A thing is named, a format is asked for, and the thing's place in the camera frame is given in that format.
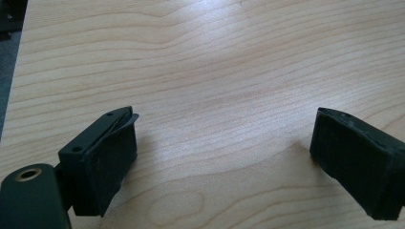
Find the dark floor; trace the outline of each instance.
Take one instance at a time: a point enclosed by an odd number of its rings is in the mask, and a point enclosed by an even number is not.
[[[13,32],[11,39],[0,41],[0,140],[9,101],[12,75],[20,45],[21,31]]]

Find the wood grain pattern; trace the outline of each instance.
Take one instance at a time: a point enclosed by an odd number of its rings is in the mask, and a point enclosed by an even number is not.
[[[0,178],[131,105],[139,159],[74,228],[403,228],[309,158],[320,106],[405,140],[404,1],[31,0]]]

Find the round hole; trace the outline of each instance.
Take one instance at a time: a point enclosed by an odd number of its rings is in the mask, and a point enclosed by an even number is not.
[[[76,146],[72,149],[73,152],[79,152],[81,151],[81,147],[80,146]]]
[[[41,173],[42,173],[41,169],[38,168],[29,169],[18,174],[15,179],[17,181],[24,182],[30,179],[34,179],[35,177],[38,177]]]

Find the tabletop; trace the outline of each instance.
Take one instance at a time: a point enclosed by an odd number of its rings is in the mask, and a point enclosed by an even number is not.
[[[309,156],[318,107],[405,141],[405,2],[30,0],[0,178],[132,106],[139,157],[73,228],[403,228]]]

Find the black plastic part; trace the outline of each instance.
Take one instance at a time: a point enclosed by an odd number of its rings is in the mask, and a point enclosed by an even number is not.
[[[137,158],[131,107],[103,115],[59,151],[64,176],[73,180],[78,216],[104,216]]]
[[[405,144],[366,122],[319,108],[311,156],[373,219],[396,220],[405,202]]]
[[[71,228],[51,165],[33,164],[3,180],[0,228]]]

